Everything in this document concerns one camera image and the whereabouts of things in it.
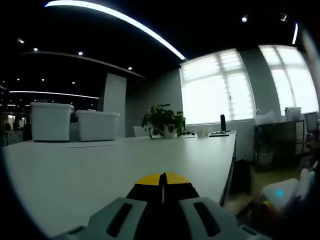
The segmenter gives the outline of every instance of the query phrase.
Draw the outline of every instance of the white storage box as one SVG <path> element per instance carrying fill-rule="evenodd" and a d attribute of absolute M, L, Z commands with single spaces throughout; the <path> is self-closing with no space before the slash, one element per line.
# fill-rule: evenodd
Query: white storage box
<path fill-rule="evenodd" d="M 115 140 L 118 113 L 78 110 L 80 141 Z"/>
<path fill-rule="evenodd" d="M 30 105 L 34 141 L 69 141 L 70 115 L 74 106 L 46 102 L 32 102 Z"/>

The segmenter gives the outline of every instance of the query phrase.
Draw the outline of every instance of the ceiling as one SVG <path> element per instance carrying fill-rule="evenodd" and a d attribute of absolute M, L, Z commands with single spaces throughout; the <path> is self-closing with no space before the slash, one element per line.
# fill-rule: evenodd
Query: ceiling
<path fill-rule="evenodd" d="M 48 1 L 21 1 L 14 6 L 10 44 L 1 84 L 9 91 L 39 91 L 97 97 L 107 73 L 127 78 L 127 90 L 178 68 L 183 62 L 161 43 L 135 26 L 103 12 L 75 6 L 44 7 Z M 139 21 L 158 33 L 186 57 L 186 61 L 230 48 L 261 44 L 291 45 L 297 12 L 286 8 L 260 8 L 245 4 L 186 3 L 177 0 L 88 0 Z M 242 22 L 247 15 L 247 22 Z M 103 61 L 123 69 L 132 67 L 139 77 L 87 60 L 41 54 L 59 52 Z M 76 109 L 96 109 L 91 98 L 38 93 L 6 93 L 8 111 L 25 111 L 33 100 L 72 103 Z"/>

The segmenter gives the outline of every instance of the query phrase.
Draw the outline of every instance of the tiled floor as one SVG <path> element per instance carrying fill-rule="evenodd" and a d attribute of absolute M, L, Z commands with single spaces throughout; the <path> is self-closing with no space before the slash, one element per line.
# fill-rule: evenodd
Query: tiled floor
<path fill-rule="evenodd" d="M 246 193 L 241 193 L 237 195 L 230 195 L 228 196 L 228 199 L 224 204 L 224 207 L 235 215 L 244 207 L 246 207 L 254 199 L 254 197 L 263 189 L 263 187 L 287 179 L 299 179 L 300 175 L 299 167 L 292 167 L 288 169 L 265 170 L 263 172 L 256 172 L 253 168 L 251 168 L 250 171 L 252 177 L 252 194 L 247 195 Z"/>

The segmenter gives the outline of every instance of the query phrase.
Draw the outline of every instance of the window blind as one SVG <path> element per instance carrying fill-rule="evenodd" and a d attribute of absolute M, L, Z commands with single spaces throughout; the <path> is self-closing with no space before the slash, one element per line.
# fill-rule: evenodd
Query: window blind
<path fill-rule="evenodd" d="M 187 124 L 251 119 L 255 106 L 246 70 L 235 49 L 181 65 L 183 114 Z"/>
<path fill-rule="evenodd" d="M 286 107 L 301 107 L 301 113 L 318 112 L 316 89 L 308 67 L 295 47 L 262 45 L 260 50 L 271 70 L 281 114 Z"/>

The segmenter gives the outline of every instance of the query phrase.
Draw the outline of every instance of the desk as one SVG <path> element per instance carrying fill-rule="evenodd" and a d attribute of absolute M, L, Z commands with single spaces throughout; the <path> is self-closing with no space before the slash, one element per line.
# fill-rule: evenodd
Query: desk
<path fill-rule="evenodd" d="M 86 226 L 92 214 L 117 197 L 127 196 L 136 181 L 155 173 L 183 175 L 201 197 L 219 203 L 233 163 L 235 140 L 236 134 L 76 143 L 27 141 L 6 146 L 4 156 L 21 204 L 39 228 L 53 237 Z"/>

